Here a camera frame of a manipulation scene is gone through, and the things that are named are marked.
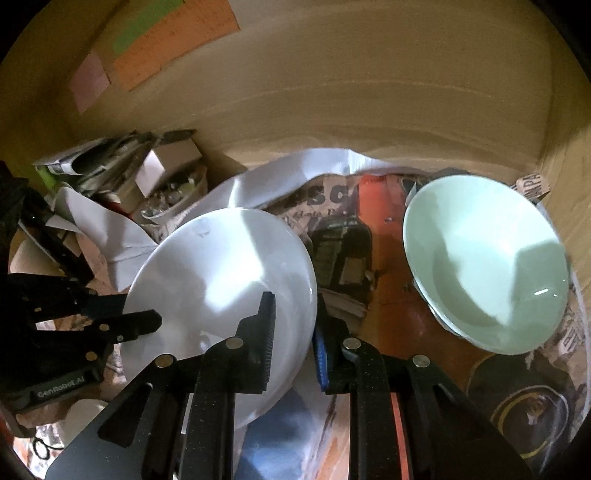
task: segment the black bracket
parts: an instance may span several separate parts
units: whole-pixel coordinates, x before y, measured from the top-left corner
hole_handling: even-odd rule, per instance
[[[124,315],[126,295],[99,297],[86,288],[93,274],[84,257],[45,227],[51,215],[26,179],[13,178],[0,162],[0,414],[16,437],[35,434],[17,422],[17,414],[100,383],[115,343],[155,332],[162,322],[153,310]],[[37,231],[38,243],[69,277],[8,274],[18,225]],[[94,320],[83,331],[37,330],[40,322],[79,313]]]
[[[270,375],[275,296],[236,336],[206,353],[152,361],[85,428],[46,474],[47,480],[230,480],[236,393],[260,394]],[[181,427],[189,394],[186,435]]]
[[[319,295],[314,353],[327,394],[350,394],[350,480],[529,480],[500,432],[426,356],[402,360],[349,336]]]

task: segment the pink paper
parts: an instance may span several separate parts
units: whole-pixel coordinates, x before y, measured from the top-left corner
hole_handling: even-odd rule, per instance
[[[110,84],[100,57],[94,50],[91,51],[69,84],[78,112],[83,113],[90,108]]]

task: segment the white bowl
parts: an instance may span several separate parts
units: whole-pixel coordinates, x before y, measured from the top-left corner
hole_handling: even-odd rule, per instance
[[[125,303],[125,313],[154,309],[163,324],[122,343],[127,380],[155,357],[200,355],[235,334],[271,290],[277,316],[271,378],[263,395],[237,395],[240,428],[271,408],[289,389],[306,357],[316,321],[316,278],[298,236],[260,210],[223,209],[183,225],[150,255]]]
[[[435,180],[408,205],[402,237],[422,295],[474,345],[516,355],[556,330],[569,287],[564,246],[519,193],[483,177]]]

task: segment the bowl rim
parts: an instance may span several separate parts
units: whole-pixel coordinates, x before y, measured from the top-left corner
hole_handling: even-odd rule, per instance
[[[409,266],[411,273],[413,274],[413,278],[415,279],[415,282],[417,284],[417,288],[419,289],[420,294],[424,297],[424,300],[427,302],[428,306],[431,307],[435,311],[435,313],[439,316],[439,318],[441,318],[441,321],[443,321],[455,334],[457,334],[458,336],[460,336],[463,339],[468,340],[470,343],[477,346],[478,348],[481,348],[481,349],[486,350],[488,352],[498,353],[501,355],[522,355],[524,353],[531,352],[532,350],[535,350],[539,346],[543,345],[547,341],[547,338],[546,338],[546,340],[544,340],[542,342],[539,342],[536,344],[532,343],[531,346],[529,346],[526,350],[523,350],[523,348],[509,349],[509,348],[498,348],[497,346],[494,346],[494,345],[484,344],[481,341],[473,338],[468,333],[464,332],[458,325],[455,324],[454,321],[452,321],[452,319],[449,319],[447,317],[447,315],[442,312],[441,308],[439,308],[439,305],[437,305],[437,303],[433,301],[433,298],[428,293],[427,289],[423,285],[423,282],[421,282],[421,280],[418,276],[418,272],[417,272],[416,268],[414,268],[413,262],[411,261],[411,259],[409,257],[408,248],[407,248],[407,246],[409,244],[407,220],[408,220],[409,215],[411,214],[410,213],[411,208],[412,208],[413,203],[415,203],[416,198],[421,195],[421,192],[429,191],[432,188],[434,188],[434,185],[437,187],[437,186],[440,186],[442,183],[448,183],[450,181],[455,181],[455,180],[458,180],[459,178],[476,180],[476,181],[480,181],[485,184],[494,185],[495,187],[498,187],[498,186],[505,187],[503,190],[505,190],[507,195],[512,196],[514,199],[517,199],[517,201],[519,203],[521,203],[522,205],[527,204],[528,205],[526,207],[527,209],[529,209],[533,214],[539,215],[540,218],[544,220],[544,222],[548,225],[548,227],[552,233],[552,236],[556,240],[557,244],[561,245],[564,249],[564,245],[560,241],[560,238],[556,234],[556,231],[554,230],[554,227],[552,226],[550,221],[527,198],[525,198],[521,193],[516,192],[515,190],[513,190],[512,188],[510,188],[506,184],[504,184],[500,181],[494,180],[494,179],[489,179],[487,177],[483,177],[480,175],[471,175],[471,174],[454,174],[454,175],[449,175],[446,177],[440,177],[438,179],[434,179],[434,180],[430,181],[429,183],[427,183],[413,196],[413,198],[408,203],[408,206],[404,212],[404,219],[402,221],[402,243],[404,245],[404,252],[407,257],[408,266]],[[566,256],[564,258],[564,277],[570,278]],[[566,305],[568,303],[569,283],[564,285],[563,290],[564,291],[561,291],[561,294],[562,294],[561,297],[563,298],[564,308],[566,308]],[[553,332],[556,331],[560,322],[562,321],[563,316],[564,316],[563,313],[561,313],[557,317],[557,319],[554,322],[552,322],[552,324],[550,324],[550,323],[548,324],[548,331],[549,331],[548,338],[552,335]]]
[[[311,342],[312,334],[314,333],[314,327],[316,325],[316,316],[317,316],[317,310],[318,310],[318,302],[317,302],[317,300],[318,300],[318,286],[317,286],[317,282],[316,282],[316,275],[314,273],[314,267],[312,265],[312,260],[306,250],[306,246],[302,243],[301,239],[293,231],[293,229],[291,229],[289,227],[289,225],[287,225],[285,222],[283,222],[280,218],[277,218],[272,213],[266,212],[264,210],[256,209],[256,208],[226,207],[226,208],[220,208],[217,210],[212,210],[211,212],[204,213],[204,214],[188,221],[187,223],[181,225],[173,233],[171,233],[168,237],[166,237],[162,241],[162,243],[160,243],[153,250],[152,253],[150,253],[148,258],[146,259],[146,261],[144,262],[144,264],[141,266],[138,273],[136,274],[131,286],[129,287],[128,292],[129,293],[132,292],[132,290],[133,290],[134,286],[136,285],[138,279],[140,278],[143,270],[145,268],[147,268],[147,265],[152,261],[152,258],[158,254],[159,250],[164,248],[163,245],[165,245],[171,238],[178,236],[179,235],[178,232],[182,231],[185,228],[189,228],[189,225],[197,223],[199,220],[203,219],[203,217],[224,215],[226,213],[230,213],[229,210],[231,212],[246,211],[246,212],[248,212],[248,214],[252,213],[253,215],[260,215],[261,217],[265,217],[265,218],[269,219],[269,221],[275,222],[278,227],[280,225],[282,225],[284,227],[286,234],[291,236],[294,240],[297,240],[299,242],[299,244],[301,246],[302,253],[305,253],[305,256],[302,255],[302,257],[304,259],[307,259],[305,268],[307,271],[307,275],[310,279],[310,312],[311,312],[311,314],[313,314],[313,320],[311,320],[309,322],[309,325],[306,323],[303,323],[302,328],[300,329],[300,333],[306,333],[306,335],[297,335],[297,337],[294,341],[295,350],[294,350],[294,356],[292,358],[293,364],[291,366],[291,369],[289,369],[285,373],[284,381],[280,382],[280,384],[277,385],[275,390],[267,397],[266,402],[264,404],[261,404],[261,406],[258,407],[259,412],[256,413],[254,418],[251,418],[252,413],[250,413],[242,422],[238,422],[236,424],[236,428],[242,428],[242,427],[245,427],[246,425],[248,425],[250,422],[256,420],[256,418],[264,415],[271,408],[273,408],[273,406],[275,406],[275,404],[291,388],[291,385],[292,385],[295,377],[297,376],[298,372],[300,371],[302,364],[306,360],[306,356],[309,351],[309,348],[307,348],[307,345],[309,345],[309,343]]]

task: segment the light green bowl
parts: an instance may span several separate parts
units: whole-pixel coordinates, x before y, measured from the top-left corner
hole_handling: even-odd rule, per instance
[[[564,246],[519,193],[471,175],[432,181],[410,202],[402,237],[419,290],[459,336],[516,355],[556,330],[569,289]]]

